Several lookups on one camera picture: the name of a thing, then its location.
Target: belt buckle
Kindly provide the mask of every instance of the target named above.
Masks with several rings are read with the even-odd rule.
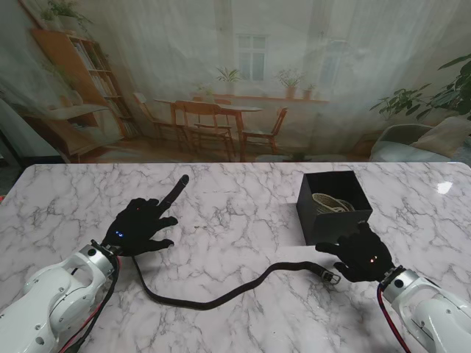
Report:
[[[327,270],[322,272],[321,279],[324,282],[330,283],[331,285],[336,285],[340,282],[340,276],[338,274],[334,274]]]

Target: bookshelf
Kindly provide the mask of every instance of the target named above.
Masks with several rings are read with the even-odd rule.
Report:
[[[142,135],[97,42],[43,29],[32,29],[32,35],[48,58],[75,78],[74,88],[83,98],[84,104],[107,106],[124,137]]]

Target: black glove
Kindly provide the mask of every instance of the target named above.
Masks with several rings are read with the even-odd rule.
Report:
[[[178,223],[175,217],[161,218],[161,216],[181,194],[188,180],[188,175],[184,175],[161,203],[157,199],[131,200],[110,225],[102,245],[121,247],[119,254],[122,256],[155,252],[174,245],[169,239],[156,241],[150,238],[159,230]]]
[[[340,237],[338,245],[318,243],[318,252],[336,255],[342,261],[334,267],[351,282],[382,281],[384,274],[395,267],[391,254],[367,222],[358,223],[359,233]]]

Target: white marble surface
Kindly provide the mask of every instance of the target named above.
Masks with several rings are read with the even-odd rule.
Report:
[[[278,260],[335,259],[303,246],[295,202],[304,172],[352,169],[373,206],[369,222],[396,264],[470,300],[471,170],[461,164],[289,163],[37,165],[0,205],[0,310],[25,279],[101,240],[129,200],[161,197],[183,174],[157,234],[175,247],[138,260],[161,295],[208,301]],[[447,186],[451,188],[445,194]],[[278,271],[208,312],[148,300],[130,259],[81,352],[401,352],[375,285],[329,288],[306,271]],[[413,352],[423,352],[410,335]]]

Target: open box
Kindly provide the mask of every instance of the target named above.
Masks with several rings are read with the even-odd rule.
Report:
[[[318,204],[312,198],[313,193],[345,200],[351,203],[355,211],[320,213]],[[296,209],[306,245],[336,243],[341,235],[357,232],[357,223],[368,221],[373,212],[354,171],[304,174]]]

